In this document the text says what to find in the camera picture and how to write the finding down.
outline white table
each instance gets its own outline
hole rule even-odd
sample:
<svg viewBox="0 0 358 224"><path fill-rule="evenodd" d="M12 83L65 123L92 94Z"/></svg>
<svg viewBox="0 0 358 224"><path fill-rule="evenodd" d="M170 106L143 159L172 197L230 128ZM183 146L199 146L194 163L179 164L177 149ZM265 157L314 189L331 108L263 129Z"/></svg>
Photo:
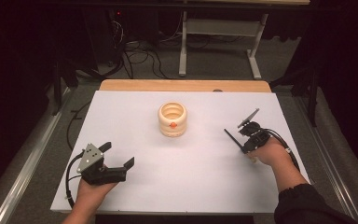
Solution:
<svg viewBox="0 0 358 224"><path fill-rule="evenodd" d="M168 101L188 110L187 131L178 138L158 129L158 108ZM276 95L270 92L97 91L71 159L88 143L99 147L105 142L113 146L104 155L107 166L122 166L135 157L127 181L106 196L101 214L272 213L278 191L271 169L252 163L224 132L228 129L244 143L247 138L236 127L256 108L260 111L254 121L286 140L308 179ZM74 197L77 184L78 179L70 182ZM70 211L64 178L51 210Z"/></svg>

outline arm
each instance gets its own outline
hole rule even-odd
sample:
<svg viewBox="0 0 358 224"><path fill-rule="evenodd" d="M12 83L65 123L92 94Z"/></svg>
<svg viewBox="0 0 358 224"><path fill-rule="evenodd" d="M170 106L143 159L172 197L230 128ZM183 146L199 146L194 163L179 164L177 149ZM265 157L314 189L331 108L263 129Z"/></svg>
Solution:
<svg viewBox="0 0 358 224"><path fill-rule="evenodd" d="M324 198L297 170L277 139L271 137L263 147L248 153L248 156L257 157L261 162L270 165L275 174L280 192L274 214L277 224L356 223L351 217L339 213L325 203Z"/></svg>
<svg viewBox="0 0 358 224"><path fill-rule="evenodd" d="M103 202L106 194L116 185L117 183L92 186L81 179L77 190L76 203L72 208L71 213L62 224L89 223L90 219L94 216L98 207Z"/></svg>
<svg viewBox="0 0 358 224"><path fill-rule="evenodd" d="M279 192L299 184L308 184L276 138L271 137L263 147L249 152L248 156L257 157L261 162L271 166Z"/></svg>

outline human hand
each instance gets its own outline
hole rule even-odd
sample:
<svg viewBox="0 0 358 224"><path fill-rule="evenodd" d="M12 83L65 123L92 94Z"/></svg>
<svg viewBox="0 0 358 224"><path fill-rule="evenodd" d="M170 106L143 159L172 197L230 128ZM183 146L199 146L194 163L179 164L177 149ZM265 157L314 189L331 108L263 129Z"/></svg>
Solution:
<svg viewBox="0 0 358 224"><path fill-rule="evenodd" d="M82 206L87 206L89 210L96 211L106 194L117 184L90 185L82 178L77 189L75 204L82 204Z"/></svg>
<svg viewBox="0 0 358 224"><path fill-rule="evenodd" d="M274 166L277 162L291 162L289 154L275 137L270 137L264 146L248 152L247 155L250 159L258 158L261 162L270 166Z"/></svg>
<svg viewBox="0 0 358 224"><path fill-rule="evenodd" d="M75 205L71 214L63 222L67 223L89 223L98 207L102 204L106 194L118 183L104 185L90 185L83 178L80 179Z"/></svg>

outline cable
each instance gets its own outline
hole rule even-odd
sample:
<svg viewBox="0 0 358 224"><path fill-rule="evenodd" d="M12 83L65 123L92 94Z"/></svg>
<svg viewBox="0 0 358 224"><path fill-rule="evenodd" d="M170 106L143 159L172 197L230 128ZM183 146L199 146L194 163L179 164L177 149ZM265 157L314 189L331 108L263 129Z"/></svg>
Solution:
<svg viewBox="0 0 358 224"><path fill-rule="evenodd" d="M210 35L207 35L206 43L205 43L204 45L202 45L202 46L200 46L200 47L192 47L192 46L190 46L190 45L188 44L188 41L187 41L186 46L189 47L189 48L191 48L191 49L203 49L203 48L205 48L206 46L208 46L210 43L211 43L211 36L210 36Z"/></svg>
<svg viewBox="0 0 358 224"><path fill-rule="evenodd" d="M128 45L131 45L131 44L138 44L138 46L136 46L135 48L133 49L126 49L126 51L132 51L132 50L136 50L136 49L139 49L141 47L141 43L139 41L130 41L130 42L127 42L126 43L126 47L128 48Z"/></svg>
<svg viewBox="0 0 358 224"><path fill-rule="evenodd" d="M215 38L215 36L220 36L220 35L212 35L211 39L216 42L223 42L223 43L233 43L233 42L236 42L236 41L239 41L239 40L242 40L245 38L245 36L243 36L243 35L237 35L232 40L223 40L223 39Z"/></svg>
<svg viewBox="0 0 358 224"><path fill-rule="evenodd" d="M271 129L262 129L262 128L260 128L260 130L262 132L269 133L270 135L274 136L276 139L278 139L278 141L281 142L281 144L283 145L284 149L286 150L286 152L289 154L290 158L292 159L293 165L297 168L298 171L300 171L300 167L298 165L298 161L296 159L295 154L293 153L292 149L290 149L290 147L287 145L287 143L283 140L283 138L278 133L276 133L275 131L273 131Z"/></svg>
<svg viewBox="0 0 358 224"><path fill-rule="evenodd" d="M130 64L144 63L144 62L147 61L147 59L151 58L151 60L152 60L152 72L156 77L163 78L163 79L176 79L176 78L172 78L172 77L167 77L164 74L164 72L162 71L161 59L159 58L158 54L153 49L142 49L141 44L139 44L136 48L133 48L133 49L130 49L130 50L126 49L125 52L127 54L126 57L127 57L127 59L128 59ZM133 57L136 54L139 54L139 53L144 54L145 57L140 62L136 62L136 63L131 62L130 58ZM156 73L156 70L155 70L156 61L158 62L159 74Z"/></svg>
<svg viewBox="0 0 358 224"><path fill-rule="evenodd" d="M69 173L71 172L71 168L72 165L75 163L75 161L77 161L78 159L82 158L84 154L84 151L80 152L80 154L78 154L77 156L75 156L68 164L68 167L66 169L66 174L65 174L65 189L66 189L66 199L68 200L69 205L71 205L71 207L74 207L75 201L72 198L72 193L71 190L69 190Z"/></svg>
<svg viewBox="0 0 358 224"><path fill-rule="evenodd" d="M81 119L79 118L77 115L80 113L80 111L82 111L87 105L89 105L91 103L91 101L88 101L85 105L82 105L78 110L72 110L71 112L75 113L71 120L69 121L69 124L68 124L68 127L66 128L66 143L68 144L68 147L72 150L74 150L74 147L72 147L70 141L69 141L69 130L71 129L71 125L72 125L72 122L75 120L75 119Z"/></svg>
<svg viewBox="0 0 358 224"><path fill-rule="evenodd" d="M182 36L182 35L178 35L178 36L176 36L172 39L169 39L169 40L167 39L166 41L160 42L160 44L162 44L164 46L170 46L170 47L179 46L179 45L181 45L182 40L176 40L176 39L180 36Z"/></svg>
<svg viewBox="0 0 358 224"><path fill-rule="evenodd" d="M160 41L159 41L160 43L166 42L166 41L170 41L170 40L173 40L173 39L175 39L175 38L181 36L181 35L177 35L177 36L175 36L175 35L176 35L176 34L178 33L178 31L179 31L182 18L183 18L183 13L180 14L179 22L178 22L178 25L177 25L176 30L175 30L175 32L173 33L173 35L172 35L171 37L168 37L167 39L160 40Z"/></svg>
<svg viewBox="0 0 358 224"><path fill-rule="evenodd" d="M133 79L133 70L132 70L132 65L131 65L130 57L129 57L129 55L127 54L127 52L126 52L125 50L124 50L124 55L126 55L127 61L128 61L129 64L130 64L131 73L129 73L129 71L127 70L126 65L123 63L124 69L126 70L127 75L129 76L129 78L130 78L130 79Z"/></svg>
<svg viewBox="0 0 358 224"><path fill-rule="evenodd" d="M120 40L118 41L118 45L123 41L123 37L124 37L124 29L123 27L121 26L121 24L117 21L111 21L112 22L112 25L114 24L116 26L116 31L115 31L115 34L113 35L113 43L115 44L115 49L117 48L116 46L116 35L118 33L118 28L120 28L120 31L121 31L121 35L120 35Z"/></svg>
<svg viewBox="0 0 358 224"><path fill-rule="evenodd" d="M71 181L71 180L73 180L73 179L75 179L75 178L78 178L78 177L81 177L81 175L72 176L71 178L68 179L68 181Z"/></svg>

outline stacked rings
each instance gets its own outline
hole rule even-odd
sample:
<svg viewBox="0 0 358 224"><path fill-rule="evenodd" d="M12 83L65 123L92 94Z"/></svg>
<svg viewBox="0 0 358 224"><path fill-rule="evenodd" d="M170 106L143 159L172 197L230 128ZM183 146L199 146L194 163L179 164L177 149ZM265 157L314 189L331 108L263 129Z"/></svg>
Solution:
<svg viewBox="0 0 358 224"><path fill-rule="evenodd" d="M164 135L178 137L186 131L187 110L179 103L168 102L159 108L158 122Z"/></svg>

